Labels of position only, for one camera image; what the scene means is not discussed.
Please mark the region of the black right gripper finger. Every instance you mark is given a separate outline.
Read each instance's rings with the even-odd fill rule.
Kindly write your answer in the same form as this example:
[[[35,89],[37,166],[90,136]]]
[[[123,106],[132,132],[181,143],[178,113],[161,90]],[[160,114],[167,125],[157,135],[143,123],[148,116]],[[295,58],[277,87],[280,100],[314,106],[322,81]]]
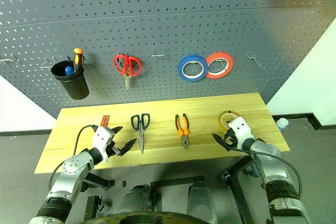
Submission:
[[[221,145],[224,149],[226,149],[227,151],[231,150],[231,147],[217,134],[212,133],[212,137],[215,139],[215,141]]]

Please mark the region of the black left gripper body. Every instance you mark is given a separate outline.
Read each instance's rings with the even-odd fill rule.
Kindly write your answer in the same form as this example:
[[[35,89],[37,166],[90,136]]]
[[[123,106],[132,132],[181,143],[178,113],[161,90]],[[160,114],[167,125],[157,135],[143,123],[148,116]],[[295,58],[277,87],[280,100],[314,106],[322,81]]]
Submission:
[[[106,146],[106,154],[108,157],[117,155],[117,156],[123,156],[124,155],[124,149],[119,149],[115,147],[115,142],[112,141],[109,145]]]

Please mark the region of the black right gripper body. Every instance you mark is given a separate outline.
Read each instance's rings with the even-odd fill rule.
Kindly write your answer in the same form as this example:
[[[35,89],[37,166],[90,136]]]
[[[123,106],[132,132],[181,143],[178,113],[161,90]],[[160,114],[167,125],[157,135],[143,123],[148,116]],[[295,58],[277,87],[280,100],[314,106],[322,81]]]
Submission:
[[[238,139],[232,128],[229,128],[223,138],[225,148],[237,148]]]

